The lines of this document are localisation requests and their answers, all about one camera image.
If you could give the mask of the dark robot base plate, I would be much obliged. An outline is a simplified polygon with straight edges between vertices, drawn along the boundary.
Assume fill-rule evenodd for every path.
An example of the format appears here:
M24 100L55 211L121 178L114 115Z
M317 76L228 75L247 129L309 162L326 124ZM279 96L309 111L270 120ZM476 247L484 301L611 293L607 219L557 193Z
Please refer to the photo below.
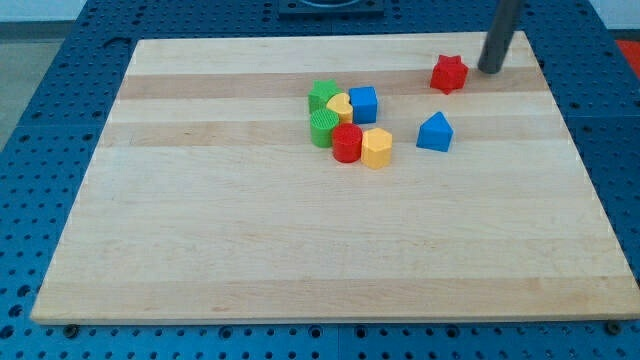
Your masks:
M277 13L283 17L380 15L384 0L278 0Z

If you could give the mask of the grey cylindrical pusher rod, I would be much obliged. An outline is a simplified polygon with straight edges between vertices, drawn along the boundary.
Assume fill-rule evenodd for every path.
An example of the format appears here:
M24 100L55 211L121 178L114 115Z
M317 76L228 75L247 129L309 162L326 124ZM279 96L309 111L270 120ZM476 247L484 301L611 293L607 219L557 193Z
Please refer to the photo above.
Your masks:
M481 72L497 74L501 71L520 19L523 4L523 0L500 0L498 2L477 64Z

